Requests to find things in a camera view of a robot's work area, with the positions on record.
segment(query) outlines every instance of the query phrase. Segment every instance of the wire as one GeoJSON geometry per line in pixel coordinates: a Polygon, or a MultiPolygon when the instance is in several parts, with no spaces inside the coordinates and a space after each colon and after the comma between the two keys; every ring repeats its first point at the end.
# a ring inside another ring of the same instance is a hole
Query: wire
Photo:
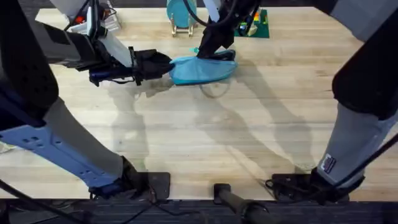
{"type": "Polygon", "coordinates": [[[311,194],[304,199],[294,200],[294,201],[290,201],[290,202],[277,202],[277,203],[291,204],[291,203],[299,203],[299,202],[304,202],[304,201],[308,201],[308,200],[313,200],[313,199],[317,198],[319,195],[324,194],[325,192],[335,190],[336,188],[338,188],[345,182],[349,181],[351,178],[353,178],[355,175],[357,175],[363,169],[365,169],[371,162],[373,162],[375,159],[380,157],[383,153],[385,153],[388,149],[390,149],[397,142],[398,142],[398,133],[395,134],[390,140],[388,140],[388,142],[383,144],[379,150],[377,150],[374,154],[370,155],[364,162],[362,162],[359,166],[357,166],[357,168],[355,168],[352,172],[350,172],[345,178],[341,179],[339,182],[337,182],[333,186],[331,186],[325,190],[315,192],[314,194],[311,194]]]}
{"type": "Polygon", "coordinates": [[[69,22],[69,24],[63,28],[64,31],[67,31],[69,29],[69,27],[71,27],[73,25],[73,23],[75,22],[76,18],[81,14],[81,12],[83,12],[84,8],[87,6],[89,0],[86,0],[83,5],[81,6],[81,8],[79,9],[79,11],[76,13],[75,17],[69,22]]]}
{"type": "Polygon", "coordinates": [[[157,203],[153,203],[153,202],[149,202],[149,203],[150,203],[151,205],[153,205],[154,207],[156,207],[157,209],[159,209],[159,210],[161,210],[161,211],[163,211],[163,212],[165,212],[165,213],[167,213],[167,214],[169,214],[169,215],[171,215],[171,216],[173,216],[173,217],[180,217],[180,216],[184,216],[184,215],[199,214],[199,215],[202,216],[202,218],[203,218],[205,224],[208,224],[207,216],[206,216],[203,212],[201,212],[201,211],[192,210],[192,211],[187,211],[187,212],[178,212],[178,213],[174,213],[174,212],[171,212],[171,211],[169,211],[169,210],[167,210],[167,209],[165,209],[165,208],[162,208],[162,207],[161,207],[160,205],[158,205],[157,203]]]}
{"type": "Polygon", "coordinates": [[[120,223],[120,224],[127,224],[131,221],[133,221],[134,219],[136,219],[138,216],[142,215],[144,212],[148,211],[149,209],[151,209],[154,205],[151,203],[148,207],[142,209],[140,212],[138,212],[137,214],[135,214],[133,217],[129,218],[128,220],[120,223]]]}
{"type": "Polygon", "coordinates": [[[187,10],[188,10],[189,14],[192,16],[192,18],[194,20],[196,20],[199,24],[201,24],[205,27],[219,27],[219,26],[225,25],[229,21],[229,19],[232,17],[232,15],[234,14],[236,6],[238,5],[238,0],[233,0],[231,10],[228,13],[228,15],[225,17],[225,19],[223,19],[221,22],[207,23],[207,22],[204,22],[203,20],[199,19],[199,17],[192,11],[192,9],[188,3],[188,0],[183,0],[183,1],[184,1],[185,7],[187,8],[187,10]]]}
{"type": "Polygon", "coordinates": [[[47,210],[49,212],[54,213],[54,214],[56,214],[56,215],[58,215],[60,217],[63,217],[63,218],[65,218],[65,219],[67,219],[67,220],[69,220],[69,221],[71,221],[73,223],[86,224],[84,221],[79,220],[79,219],[77,219],[77,218],[75,218],[75,217],[73,217],[73,216],[71,216],[71,215],[69,215],[69,214],[67,214],[67,213],[65,213],[65,212],[63,212],[61,210],[58,210],[58,209],[53,208],[53,207],[50,207],[50,206],[48,206],[48,205],[46,205],[44,203],[41,203],[41,202],[29,197],[28,195],[18,191],[14,187],[11,187],[10,185],[5,183],[1,179],[0,179],[0,188],[2,188],[7,193],[9,193],[9,194],[21,199],[22,201],[24,201],[26,203],[30,203],[32,205],[36,205],[36,206],[38,206],[40,208],[43,208],[43,209],[45,209],[45,210],[47,210]]]}

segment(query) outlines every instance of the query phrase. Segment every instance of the blue towel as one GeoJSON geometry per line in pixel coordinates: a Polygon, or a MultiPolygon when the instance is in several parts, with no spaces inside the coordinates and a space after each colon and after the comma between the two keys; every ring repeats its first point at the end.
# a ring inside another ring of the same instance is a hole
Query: blue towel
{"type": "Polygon", "coordinates": [[[180,57],[172,60],[175,64],[169,72],[176,85],[211,83],[229,78],[238,64],[235,61],[180,57]]]}

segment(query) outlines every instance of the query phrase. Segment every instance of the wooden table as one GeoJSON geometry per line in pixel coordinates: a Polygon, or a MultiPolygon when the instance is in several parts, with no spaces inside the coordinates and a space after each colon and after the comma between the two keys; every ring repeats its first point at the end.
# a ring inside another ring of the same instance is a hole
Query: wooden table
{"type": "MultiPolygon", "coordinates": [[[[117,37],[136,50],[175,58],[200,43],[202,27],[191,39],[173,38],[165,9],[117,10],[117,37]]],[[[228,82],[176,87],[165,76],[140,87],[97,88],[86,72],[52,66],[60,96],[136,169],[170,172],[170,198],[209,199],[213,184],[225,182],[241,197],[270,200],[260,180],[308,172],[322,157],[336,118],[332,78],[362,43],[314,8],[268,10],[271,39],[236,38],[239,67],[228,82]]],[[[206,11],[199,15],[205,19],[206,11]]],[[[66,25],[55,9],[40,10],[37,20],[66,25]]],[[[352,199],[398,200],[397,158],[395,147],[373,163],[352,199]]],[[[77,177],[24,150],[0,155],[0,178],[35,198],[88,198],[77,177]]]]}

